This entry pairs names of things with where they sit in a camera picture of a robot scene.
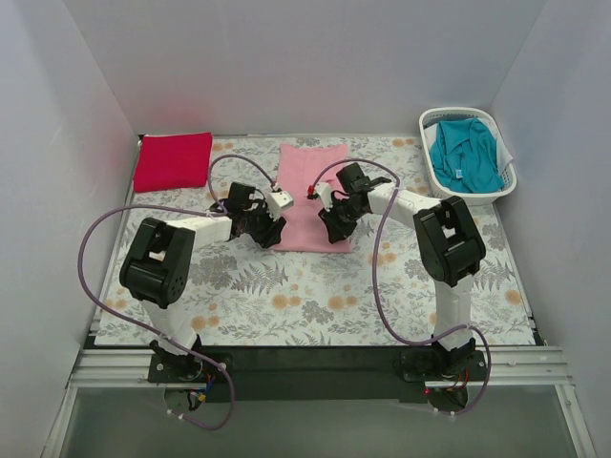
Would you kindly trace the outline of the teal t shirt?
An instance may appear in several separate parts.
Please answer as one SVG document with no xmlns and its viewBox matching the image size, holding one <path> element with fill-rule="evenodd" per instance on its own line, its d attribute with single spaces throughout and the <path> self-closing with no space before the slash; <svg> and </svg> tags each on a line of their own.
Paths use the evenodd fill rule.
<svg viewBox="0 0 611 458">
<path fill-rule="evenodd" d="M 455 193 L 490 194 L 504 181 L 497 165 L 496 139 L 478 118 L 445 120 L 434 125 L 429 149 L 439 183 Z"/>
</svg>

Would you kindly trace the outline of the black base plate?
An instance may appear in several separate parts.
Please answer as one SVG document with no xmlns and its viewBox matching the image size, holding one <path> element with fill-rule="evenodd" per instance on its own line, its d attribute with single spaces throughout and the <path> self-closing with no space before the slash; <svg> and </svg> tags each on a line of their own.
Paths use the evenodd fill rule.
<svg viewBox="0 0 611 458">
<path fill-rule="evenodd" d="M 202 346 L 207 361 L 165 356 L 155 349 L 147 380 L 152 384 L 202 387 L 212 381 L 212 403 L 240 401 L 395 400 L 423 404 L 427 384 L 449 385 L 467 400 L 467 384 L 485 379 L 482 352 L 442 356 L 413 346 Z"/>
</svg>

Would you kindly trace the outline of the folded red t shirt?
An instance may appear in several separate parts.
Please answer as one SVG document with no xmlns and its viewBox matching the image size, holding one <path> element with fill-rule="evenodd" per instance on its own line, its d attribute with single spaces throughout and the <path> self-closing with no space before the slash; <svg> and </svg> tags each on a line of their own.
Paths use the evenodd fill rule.
<svg viewBox="0 0 611 458">
<path fill-rule="evenodd" d="M 211 133 L 146 135 L 134 173 L 134 192 L 203 187 L 213 141 Z"/>
</svg>

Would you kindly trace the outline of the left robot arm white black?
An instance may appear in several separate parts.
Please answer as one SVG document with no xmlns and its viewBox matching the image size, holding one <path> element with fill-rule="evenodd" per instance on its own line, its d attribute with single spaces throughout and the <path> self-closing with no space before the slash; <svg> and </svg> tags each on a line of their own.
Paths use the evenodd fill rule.
<svg viewBox="0 0 611 458">
<path fill-rule="evenodd" d="M 120 284 L 147 312 L 159 334 L 150 347 L 163 367 L 181 381 L 199 381 L 209 364 L 193 350 L 200 338 L 187 318 L 182 295 L 195 250 L 246 234 L 262 248 L 281 241 L 283 213 L 293 197 L 275 185 L 262 198 L 251 185 L 234 182 L 228 196 L 202 216 L 188 219 L 144 219 L 119 272 Z"/>
</svg>

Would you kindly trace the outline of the floral table mat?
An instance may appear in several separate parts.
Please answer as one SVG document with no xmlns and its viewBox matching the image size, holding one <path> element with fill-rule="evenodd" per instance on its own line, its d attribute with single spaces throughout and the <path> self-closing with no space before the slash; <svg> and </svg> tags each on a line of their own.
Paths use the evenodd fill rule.
<svg viewBox="0 0 611 458">
<path fill-rule="evenodd" d="M 297 148 L 345 144 L 348 156 L 370 157 L 401 177 L 405 189 L 431 196 L 419 137 L 228 137 L 216 138 L 212 157 L 252 157 L 271 175 L 278 170 L 281 145 Z M 250 164 L 227 159 L 214 167 L 213 187 L 227 196 L 231 182 L 266 188 Z M 182 189 L 133 196 L 134 204 L 204 210 L 213 200 L 207 189 Z M 474 280 L 472 321 L 490 345 L 534 344 L 531 315 L 507 241 L 492 205 L 472 208 L 487 255 Z M 149 322 L 145 310 L 119 284 L 127 248 L 144 218 L 187 218 L 146 209 L 128 213 L 105 302 L 114 310 Z M 379 218 L 367 216 L 350 240 L 347 254 L 276 252 L 261 249 L 249 236 L 207 245 L 195 252 L 185 289 L 187 318 L 206 345 L 374 345 L 398 344 L 382 325 L 371 285 L 372 248 Z M 379 292 L 392 329 L 411 341 L 428 339 L 436 324 L 432 280 L 422 266 L 416 235 L 387 220 L 377 258 Z M 154 335 L 102 311 L 95 345 L 147 345 Z"/>
</svg>

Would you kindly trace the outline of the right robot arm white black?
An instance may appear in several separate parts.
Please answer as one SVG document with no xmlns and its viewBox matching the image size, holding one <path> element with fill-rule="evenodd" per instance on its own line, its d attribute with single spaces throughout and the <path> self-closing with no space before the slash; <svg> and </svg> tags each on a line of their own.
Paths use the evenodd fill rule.
<svg viewBox="0 0 611 458">
<path fill-rule="evenodd" d="M 331 243 L 348 239 L 365 215 L 377 215 L 382 223 L 393 220 L 414 231 L 420 260 L 433 281 L 436 322 L 431 337 L 424 341 L 391 334 L 405 346 L 400 368 L 408 381 L 457 378 L 465 382 L 486 365 L 475 348 L 480 333 L 472 323 L 474 276 L 486 248 L 472 214 L 462 198 L 420 196 L 403 189 L 393 171 L 368 177 L 362 163 L 360 159 L 338 161 L 340 190 L 315 177 L 307 196 L 321 202 L 319 218 Z"/>
</svg>

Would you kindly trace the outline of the aluminium frame rail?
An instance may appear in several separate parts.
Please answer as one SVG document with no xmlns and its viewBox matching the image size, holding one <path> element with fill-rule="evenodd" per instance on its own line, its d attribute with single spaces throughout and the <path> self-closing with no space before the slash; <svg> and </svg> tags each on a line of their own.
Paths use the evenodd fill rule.
<svg viewBox="0 0 611 458">
<path fill-rule="evenodd" d="M 493 346 L 492 372 L 488 386 L 544 386 L 556 389 L 565 423 L 579 457 L 597 455 L 577 399 L 571 369 L 557 346 Z M 192 387 L 193 382 L 162 381 L 164 369 L 153 361 L 153 352 L 143 347 L 121 349 L 95 347 L 76 358 L 64 399 L 42 455 L 57 457 L 63 447 L 68 423 L 80 388 Z"/>
</svg>

